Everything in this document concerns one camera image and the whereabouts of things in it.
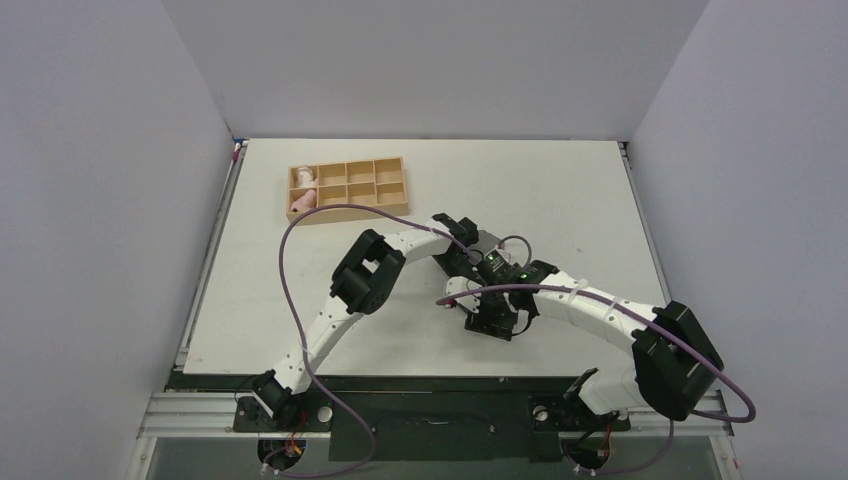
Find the wooden compartment tray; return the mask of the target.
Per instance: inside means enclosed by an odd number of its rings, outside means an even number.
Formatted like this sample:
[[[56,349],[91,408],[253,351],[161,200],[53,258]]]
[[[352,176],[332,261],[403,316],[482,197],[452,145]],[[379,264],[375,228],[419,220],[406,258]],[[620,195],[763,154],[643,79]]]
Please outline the wooden compartment tray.
[[[296,188],[295,171],[310,166],[317,186]],[[291,167],[288,173],[286,217],[293,221],[303,213],[292,213],[293,200],[306,190],[317,191],[317,206],[323,210],[300,221],[299,225],[314,225],[375,218],[370,208],[394,216],[410,213],[404,161],[401,157],[364,159]]]

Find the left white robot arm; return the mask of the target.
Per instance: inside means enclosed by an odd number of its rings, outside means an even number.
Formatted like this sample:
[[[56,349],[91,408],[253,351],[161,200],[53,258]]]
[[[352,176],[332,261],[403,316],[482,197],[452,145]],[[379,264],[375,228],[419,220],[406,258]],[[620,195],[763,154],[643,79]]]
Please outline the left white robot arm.
[[[278,250],[283,292],[297,328],[297,344],[272,369],[255,377],[252,395],[259,416],[272,429],[291,427],[298,416],[300,395],[315,370],[342,336],[363,316],[376,312],[389,298],[403,267],[426,257],[459,254],[472,258],[469,247],[479,240],[477,226],[439,213],[424,225],[404,221],[410,228],[391,235],[363,231],[331,275],[328,297],[308,328],[296,312],[285,276],[284,254],[293,228],[288,227]]]

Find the grey beige underwear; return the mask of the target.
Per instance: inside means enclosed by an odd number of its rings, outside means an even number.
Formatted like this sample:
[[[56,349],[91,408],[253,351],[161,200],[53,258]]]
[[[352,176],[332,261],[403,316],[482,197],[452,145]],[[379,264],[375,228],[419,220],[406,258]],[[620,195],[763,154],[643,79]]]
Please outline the grey beige underwear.
[[[487,256],[492,252],[502,252],[501,238],[486,231],[478,231],[478,241],[471,247],[475,252],[479,252],[482,256]]]

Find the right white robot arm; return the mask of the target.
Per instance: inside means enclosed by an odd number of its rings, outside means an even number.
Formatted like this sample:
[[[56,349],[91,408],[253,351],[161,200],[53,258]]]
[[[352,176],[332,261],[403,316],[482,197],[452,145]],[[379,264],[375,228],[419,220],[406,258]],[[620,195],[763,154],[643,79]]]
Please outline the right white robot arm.
[[[493,251],[447,281],[445,302],[465,311],[477,333],[510,340],[524,312],[563,320],[627,354],[630,365],[591,368],[567,390],[564,413],[578,427],[634,408],[683,421],[723,376],[723,360],[687,306],[633,302],[539,260],[509,264]]]

